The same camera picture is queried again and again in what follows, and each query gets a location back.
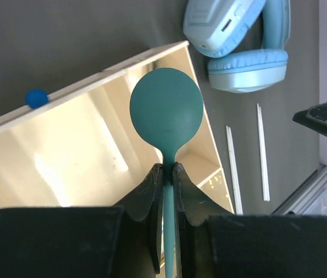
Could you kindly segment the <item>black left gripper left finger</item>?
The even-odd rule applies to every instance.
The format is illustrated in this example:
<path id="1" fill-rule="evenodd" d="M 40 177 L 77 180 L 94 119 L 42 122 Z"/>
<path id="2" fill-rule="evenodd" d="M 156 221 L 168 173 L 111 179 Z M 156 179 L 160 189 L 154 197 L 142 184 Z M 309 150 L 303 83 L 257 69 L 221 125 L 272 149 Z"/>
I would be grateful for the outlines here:
<path id="1" fill-rule="evenodd" d="M 0 277 L 155 277 L 163 166 L 113 206 L 0 209 Z"/>

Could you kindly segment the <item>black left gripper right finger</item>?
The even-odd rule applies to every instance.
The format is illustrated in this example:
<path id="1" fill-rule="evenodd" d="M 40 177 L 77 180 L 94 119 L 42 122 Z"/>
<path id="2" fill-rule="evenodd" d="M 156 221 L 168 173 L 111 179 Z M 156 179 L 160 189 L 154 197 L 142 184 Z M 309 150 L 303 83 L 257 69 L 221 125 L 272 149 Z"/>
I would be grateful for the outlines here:
<path id="1" fill-rule="evenodd" d="M 234 215 L 173 166 L 178 277 L 327 277 L 327 216 Z"/>

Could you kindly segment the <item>teal silicone spoon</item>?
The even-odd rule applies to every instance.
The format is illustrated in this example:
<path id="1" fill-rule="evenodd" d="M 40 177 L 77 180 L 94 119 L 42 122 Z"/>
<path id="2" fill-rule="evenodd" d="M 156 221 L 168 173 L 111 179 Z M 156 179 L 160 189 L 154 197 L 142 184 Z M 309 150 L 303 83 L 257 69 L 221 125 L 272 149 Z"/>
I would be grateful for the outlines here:
<path id="1" fill-rule="evenodd" d="M 165 276 L 172 277 L 175 254 L 173 166 L 178 150 L 197 133 L 204 114 L 194 80 L 174 68 L 145 74 L 130 98 L 130 117 L 139 136 L 160 150 L 163 159 L 163 246 Z"/>

